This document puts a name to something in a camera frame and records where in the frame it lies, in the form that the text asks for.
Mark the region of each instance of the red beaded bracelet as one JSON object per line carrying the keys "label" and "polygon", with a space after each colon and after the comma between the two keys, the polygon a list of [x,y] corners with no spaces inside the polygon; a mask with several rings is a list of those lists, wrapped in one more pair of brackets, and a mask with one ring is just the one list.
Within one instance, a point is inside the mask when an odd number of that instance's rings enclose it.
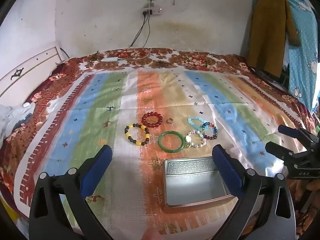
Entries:
{"label": "red beaded bracelet", "polygon": [[[158,117],[158,122],[156,122],[156,123],[149,123],[149,122],[147,122],[147,117],[149,117],[149,116]],[[151,128],[153,128],[153,127],[158,127],[159,125],[161,125],[161,124],[162,124],[162,120],[163,120],[163,118],[162,118],[161,114],[158,114],[157,112],[150,112],[150,113],[146,113],[146,114],[144,114],[144,115],[142,116],[141,122],[142,122],[142,124],[145,125],[146,127],[151,127]]]}

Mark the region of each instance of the blue stripe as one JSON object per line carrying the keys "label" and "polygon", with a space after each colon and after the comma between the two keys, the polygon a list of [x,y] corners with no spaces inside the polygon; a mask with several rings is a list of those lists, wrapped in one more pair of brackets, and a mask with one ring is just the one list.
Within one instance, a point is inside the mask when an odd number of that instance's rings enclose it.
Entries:
{"label": "blue stripe", "polygon": [[237,143],[242,145],[245,150],[244,154],[246,154],[247,159],[254,165],[254,169],[260,175],[273,177],[275,174],[270,170],[270,163],[274,163],[277,160],[276,157],[265,151],[264,143],[250,128],[246,120],[237,112],[234,105],[199,73],[193,71],[185,71],[185,73],[194,84],[198,85],[200,89],[207,94],[221,119],[232,130]]}
{"label": "blue stripe", "polygon": [[48,156],[46,157],[47,163],[44,171],[50,176],[65,174],[70,168],[69,163],[72,158],[72,153],[79,142],[87,115],[107,78],[108,73],[95,75],[87,85],[86,90],[80,98],[78,98],[78,103],[70,110],[70,113],[68,113],[68,119],[64,121],[64,126],[52,142],[54,149],[52,150],[51,156],[50,158]]}

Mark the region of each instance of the wall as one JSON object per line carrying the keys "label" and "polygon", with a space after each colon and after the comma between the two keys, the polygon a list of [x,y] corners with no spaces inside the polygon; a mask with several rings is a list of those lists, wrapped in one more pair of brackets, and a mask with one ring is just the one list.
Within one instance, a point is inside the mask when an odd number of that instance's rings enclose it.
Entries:
{"label": "wall", "polygon": [[56,0],[17,0],[0,27],[0,79],[55,42]]}
{"label": "wall", "polygon": [[[56,38],[71,56],[129,46],[148,0],[57,0]],[[252,0],[156,0],[147,46],[239,54]],[[144,44],[146,26],[135,43]]]}
{"label": "wall", "polygon": [[[244,54],[252,0],[156,0],[147,46]],[[57,40],[71,56],[129,46],[148,0],[17,0],[0,27],[0,78]],[[146,26],[135,43],[141,47]]]}

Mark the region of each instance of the bedspread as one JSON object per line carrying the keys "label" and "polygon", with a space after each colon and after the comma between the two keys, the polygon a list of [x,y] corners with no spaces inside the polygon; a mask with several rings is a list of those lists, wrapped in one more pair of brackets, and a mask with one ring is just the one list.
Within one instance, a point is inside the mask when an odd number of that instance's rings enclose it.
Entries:
{"label": "bedspread", "polygon": [[[101,62],[104,57],[138,59]],[[155,227],[168,239],[207,239],[231,212],[236,199],[208,209],[165,213],[163,162],[168,158],[211,155],[221,144],[246,168],[273,176],[283,162],[268,154],[265,143],[276,142],[293,152],[302,150],[295,140],[277,132],[280,124],[313,131],[310,113],[295,98],[279,94],[250,74],[242,58],[171,49],[130,49],[73,58],[61,64],[29,101],[36,103],[32,120],[5,141],[0,151],[1,191],[13,208],[29,214],[39,174],[64,174],[78,168],[108,144],[113,160],[89,206],[115,239],[140,239],[146,227]],[[137,147],[124,128],[140,123],[147,112],[158,112],[164,122],[150,128],[150,143]],[[187,118],[199,116],[218,129],[216,140],[202,148],[175,154],[162,151],[159,135],[175,130],[186,135]],[[132,129],[133,138],[143,134]],[[175,147],[168,136],[166,145]],[[63,199],[72,225],[76,221]]]}

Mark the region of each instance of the bracelet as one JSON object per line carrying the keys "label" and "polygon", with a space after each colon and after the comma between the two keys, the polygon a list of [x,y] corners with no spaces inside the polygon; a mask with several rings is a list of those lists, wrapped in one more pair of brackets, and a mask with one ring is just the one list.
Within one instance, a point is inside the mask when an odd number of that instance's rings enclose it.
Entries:
{"label": "bracelet", "polygon": [[173,119],[172,118],[169,118],[167,119],[167,121],[165,121],[167,124],[172,124],[173,123]]}
{"label": "bracelet", "polygon": [[[133,128],[133,127],[141,128],[142,130],[144,130],[146,132],[146,135],[145,135],[146,140],[144,142],[134,140],[131,137],[131,135],[128,132],[128,130],[129,130],[129,128]],[[128,125],[126,128],[124,128],[124,133],[125,133],[125,136],[129,139],[129,141],[132,142],[133,144],[137,145],[137,146],[144,146],[144,145],[148,144],[149,141],[150,141],[150,132],[149,132],[149,129],[147,127],[145,127],[145,125],[141,125],[141,124],[138,124],[138,123],[134,123],[134,124]]]}
{"label": "bracelet", "polygon": [[[192,140],[191,140],[191,134],[197,134],[199,135],[199,137],[201,138],[201,144],[195,145]],[[199,131],[199,130],[192,130],[190,132],[188,132],[188,135],[185,136],[185,141],[186,141],[186,147],[194,147],[194,148],[198,148],[198,147],[203,147],[204,145],[206,145],[206,139],[204,138],[203,134]]]}
{"label": "bracelet", "polygon": [[207,122],[206,120],[202,119],[201,117],[189,117],[189,118],[187,119],[188,123],[192,126],[193,129],[198,130],[198,131],[202,131],[202,130],[203,130],[203,129],[202,129],[202,126],[201,126],[201,127],[200,127],[200,126],[197,126],[196,124],[193,123],[192,120],[198,120],[198,121],[200,121],[201,123],[206,123],[206,122]]}
{"label": "bracelet", "polygon": [[[156,123],[149,123],[147,122],[147,117],[149,116],[156,116],[158,117],[158,122]],[[142,116],[142,119],[141,119],[141,122],[143,125],[145,125],[146,127],[158,127],[159,125],[162,124],[162,120],[163,120],[163,117],[161,116],[161,114],[158,114],[157,112],[150,112],[150,113],[146,113]]]}
{"label": "bracelet", "polygon": [[214,140],[218,137],[218,130],[217,128],[215,127],[215,125],[213,123],[210,123],[210,122],[205,122],[203,125],[202,125],[202,131],[204,131],[204,128],[206,126],[210,126],[212,127],[212,131],[213,131],[213,135],[212,136],[208,136],[206,135],[204,132],[202,133],[203,135],[203,138],[207,139],[207,140]]}
{"label": "bracelet", "polygon": [[[174,134],[174,135],[177,135],[177,136],[180,138],[180,140],[181,140],[181,146],[180,146],[178,149],[175,149],[175,150],[169,150],[169,149],[165,148],[165,147],[162,145],[161,140],[162,140],[162,137],[165,136],[166,134]],[[159,136],[158,144],[159,144],[159,147],[160,147],[163,151],[165,151],[165,152],[168,152],[168,153],[177,153],[177,152],[181,151],[181,150],[184,148],[184,146],[185,146],[186,143],[185,143],[185,140],[184,140],[184,137],[183,137],[182,134],[180,134],[180,133],[178,133],[178,132],[176,132],[176,131],[166,131],[166,132],[162,133],[162,134]]]}

